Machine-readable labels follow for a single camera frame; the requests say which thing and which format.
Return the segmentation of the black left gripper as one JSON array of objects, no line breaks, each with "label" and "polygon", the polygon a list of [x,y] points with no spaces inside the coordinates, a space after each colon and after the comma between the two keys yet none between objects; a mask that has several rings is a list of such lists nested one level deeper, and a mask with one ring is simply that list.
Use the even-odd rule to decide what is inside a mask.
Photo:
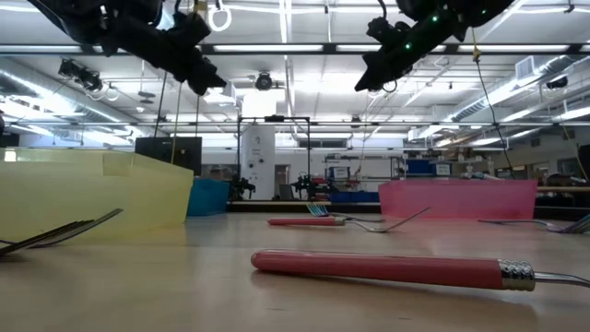
[{"label": "black left gripper", "polygon": [[183,52],[163,32],[148,26],[118,25],[109,31],[108,43],[172,73],[197,95],[203,96],[207,89],[227,85],[218,75],[218,69],[198,48]]}]

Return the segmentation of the red-handled silver fork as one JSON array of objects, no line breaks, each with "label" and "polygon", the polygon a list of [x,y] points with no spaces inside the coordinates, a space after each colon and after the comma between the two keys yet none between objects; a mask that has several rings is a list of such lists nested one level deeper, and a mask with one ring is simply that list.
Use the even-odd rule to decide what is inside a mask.
[{"label": "red-handled silver fork", "polygon": [[267,221],[270,226],[306,226],[306,227],[345,227],[348,225],[355,225],[367,232],[373,233],[388,233],[395,228],[398,228],[417,217],[425,214],[430,210],[426,207],[413,215],[396,221],[393,224],[384,224],[382,227],[371,227],[367,223],[363,223],[358,218],[352,217],[312,217],[312,218],[271,218]]},{"label": "red-handled silver fork", "polygon": [[533,291],[538,283],[590,288],[590,280],[538,272],[526,261],[440,256],[261,250],[252,265],[265,272],[377,279],[497,291]]}]

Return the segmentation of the black square cabinet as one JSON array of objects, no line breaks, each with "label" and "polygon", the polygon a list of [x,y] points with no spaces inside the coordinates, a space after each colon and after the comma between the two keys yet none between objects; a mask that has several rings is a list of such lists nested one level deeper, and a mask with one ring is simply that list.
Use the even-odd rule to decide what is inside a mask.
[{"label": "black square cabinet", "polygon": [[140,137],[135,142],[135,153],[191,170],[194,176],[201,175],[201,137]]}]

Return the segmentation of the blue shelf bin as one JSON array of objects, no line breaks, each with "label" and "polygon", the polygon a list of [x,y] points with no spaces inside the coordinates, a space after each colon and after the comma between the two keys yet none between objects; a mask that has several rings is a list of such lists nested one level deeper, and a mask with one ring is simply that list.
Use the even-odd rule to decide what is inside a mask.
[{"label": "blue shelf bin", "polygon": [[449,177],[453,173],[452,164],[442,160],[406,160],[406,174],[413,177]]}]

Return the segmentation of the blue plastic bin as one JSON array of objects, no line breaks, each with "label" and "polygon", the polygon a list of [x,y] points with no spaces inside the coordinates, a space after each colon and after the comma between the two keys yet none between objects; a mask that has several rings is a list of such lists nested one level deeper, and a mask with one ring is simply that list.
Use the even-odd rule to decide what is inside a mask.
[{"label": "blue plastic bin", "polygon": [[227,211],[230,184],[211,179],[194,179],[187,216],[204,217]]}]

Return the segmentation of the white ceiling air vent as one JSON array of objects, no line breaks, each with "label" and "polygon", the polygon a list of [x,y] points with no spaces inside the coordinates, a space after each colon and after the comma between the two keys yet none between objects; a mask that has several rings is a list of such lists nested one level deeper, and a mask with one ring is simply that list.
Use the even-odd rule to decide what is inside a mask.
[{"label": "white ceiling air vent", "polygon": [[536,63],[534,56],[527,56],[523,60],[514,65],[515,78],[517,80],[524,80],[533,77],[536,72]]}]

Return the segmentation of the row of blue crates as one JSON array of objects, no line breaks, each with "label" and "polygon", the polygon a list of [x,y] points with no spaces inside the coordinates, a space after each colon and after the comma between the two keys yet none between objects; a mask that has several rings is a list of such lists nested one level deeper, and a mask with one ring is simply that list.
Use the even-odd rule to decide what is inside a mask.
[{"label": "row of blue crates", "polygon": [[329,195],[329,201],[335,204],[378,203],[378,192],[337,192]]}]

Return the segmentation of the pink plastic bin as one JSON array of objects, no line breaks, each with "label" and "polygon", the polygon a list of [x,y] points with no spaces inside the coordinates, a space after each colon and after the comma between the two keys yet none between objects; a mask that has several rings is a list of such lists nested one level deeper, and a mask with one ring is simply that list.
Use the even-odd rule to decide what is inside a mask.
[{"label": "pink plastic bin", "polygon": [[381,211],[402,218],[531,219],[537,183],[530,180],[398,180],[378,187]]}]

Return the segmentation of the yellow plastic bin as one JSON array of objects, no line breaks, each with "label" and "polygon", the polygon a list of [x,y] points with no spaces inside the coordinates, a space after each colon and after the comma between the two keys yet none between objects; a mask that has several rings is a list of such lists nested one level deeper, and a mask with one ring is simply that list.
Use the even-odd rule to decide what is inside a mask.
[{"label": "yellow plastic bin", "polygon": [[131,152],[0,148],[0,239],[29,237],[76,220],[121,214],[88,239],[181,224],[194,176]]}]

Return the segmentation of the distant wooden bench top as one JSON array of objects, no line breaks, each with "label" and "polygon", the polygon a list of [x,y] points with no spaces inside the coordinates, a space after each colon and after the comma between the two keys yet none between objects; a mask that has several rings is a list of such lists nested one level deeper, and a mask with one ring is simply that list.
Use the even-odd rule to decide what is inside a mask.
[{"label": "distant wooden bench top", "polygon": [[590,186],[539,186],[539,193],[575,193],[590,195]]}]

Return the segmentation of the distant black rig frame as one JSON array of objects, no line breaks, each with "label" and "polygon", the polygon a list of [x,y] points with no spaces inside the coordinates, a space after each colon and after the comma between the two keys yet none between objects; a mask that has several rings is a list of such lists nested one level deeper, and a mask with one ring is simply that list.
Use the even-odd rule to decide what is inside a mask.
[{"label": "distant black rig frame", "polygon": [[[311,170],[311,162],[310,162],[310,157],[311,157],[311,153],[310,153],[311,120],[309,117],[288,117],[288,116],[283,116],[283,115],[268,115],[268,116],[263,116],[263,117],[242,117],[242,116],[239,116],[237,119],[237,129],[236,129],[236,135],[237,135],[236,162],[237,162],[237,168],[238,168],[237,175],[242,177],[242,175],[241,175],[241,138],[242,138],[242,133],[249,126],[251,126],[251,125],[274,126],[275,133],[276,133],[277,126],[293,127],[293,126],[301,126],[303,124],[307,125],[305,133],[308,136],[308,143],[309,143],[309,145],[307,147],[307,161],[308,161],[307,172],[309,172]],[[275,156],[275,191],[276,191],[276,156]]]}]

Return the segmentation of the black aluminium table frame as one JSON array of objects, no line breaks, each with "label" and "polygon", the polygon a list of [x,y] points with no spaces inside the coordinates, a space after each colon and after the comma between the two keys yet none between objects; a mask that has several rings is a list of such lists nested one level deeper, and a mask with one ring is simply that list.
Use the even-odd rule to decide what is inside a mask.
[{"label": "black aluminium table frame", "polygon": [[[327,203],[330,212],[351,215],[378,214],[381,208],[377,203],[336,204]],[[237,201],[227,205],[231,213],[307,213],[307,203],[302,201]],[[590,207],[535,207],[535,219],[554,219],[577,221],[590,214]]]}]

